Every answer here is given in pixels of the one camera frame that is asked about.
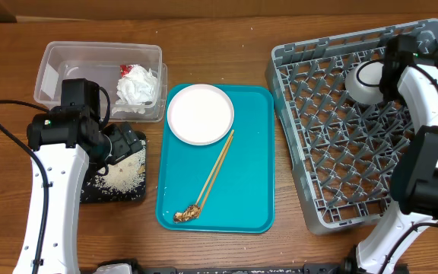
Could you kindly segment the white tissue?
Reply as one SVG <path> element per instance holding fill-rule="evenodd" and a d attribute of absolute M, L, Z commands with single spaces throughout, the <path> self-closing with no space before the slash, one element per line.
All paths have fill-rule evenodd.
<path fill-rule="evenodd" d="M 145 113 L 145 106 L 151 105 L 157 95 L 158 79 L 150 69 L 133 65 L 133 69 L 118 80 L 116 95 L 118 100 L 112 114 L 118 112 Z"/>

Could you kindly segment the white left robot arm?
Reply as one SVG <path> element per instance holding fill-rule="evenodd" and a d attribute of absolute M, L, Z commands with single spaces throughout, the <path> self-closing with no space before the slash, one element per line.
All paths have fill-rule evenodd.
<path fill-rule="evenodd" d="M 77 255 L 81 191 L 87 181 L 115 175 L 117 164 L 144 163 L 144 140 L 128 123 L 100 113 L 105 88 L 85 78 L 62 82 L 61 103 L 39 108 L 23 143 L 0 130 L 31 159 L 32 190 L 16 273 L 79 273 Z"/>

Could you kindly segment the red snack wrapper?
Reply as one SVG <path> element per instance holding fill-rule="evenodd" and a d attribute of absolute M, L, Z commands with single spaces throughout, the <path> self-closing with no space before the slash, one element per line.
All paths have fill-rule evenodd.
<path fill-rule="evenodd" d="M 133 65 L 120 65 L 120 73 L 122 77 L 125 77 L 132 69 Z"/>

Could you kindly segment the pile of white rice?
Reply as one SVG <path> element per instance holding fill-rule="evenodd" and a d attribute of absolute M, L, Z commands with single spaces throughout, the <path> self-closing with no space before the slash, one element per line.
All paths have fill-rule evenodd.
<path fill-rule="evenodd" d="M 137 194 L 145 188 L 146 148 L 127 157 L 118 164 L 109 166 L 109 173 L 95 176 L 90 182 L 104 195 Z"/>

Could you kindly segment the grey-white bowl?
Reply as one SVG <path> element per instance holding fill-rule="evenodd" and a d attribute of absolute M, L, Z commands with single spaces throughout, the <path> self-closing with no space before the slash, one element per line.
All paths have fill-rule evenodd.
<path fill-rule="evenodd" d="M 362 62 L 347 73 L 345 89 L 354 101 L 367 105 L 383 101 L 383 94 L 379 90 L 382 67 L 381 62 Z"/>

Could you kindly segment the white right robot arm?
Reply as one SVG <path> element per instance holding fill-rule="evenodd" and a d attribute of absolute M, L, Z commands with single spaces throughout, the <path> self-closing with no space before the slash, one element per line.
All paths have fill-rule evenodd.
<path fill-rule="evenodd" d="M 345 87 L 361 104 L 395 100 L 406 106 L 415 136 L 392 171 L 389 207 L 338 271 L 407 273 L 399 258 L 425 230 L 438 228 L 438 49 L 423 53 L 416 37 L 393 37 L 383 59 L 359 64 Z"/>

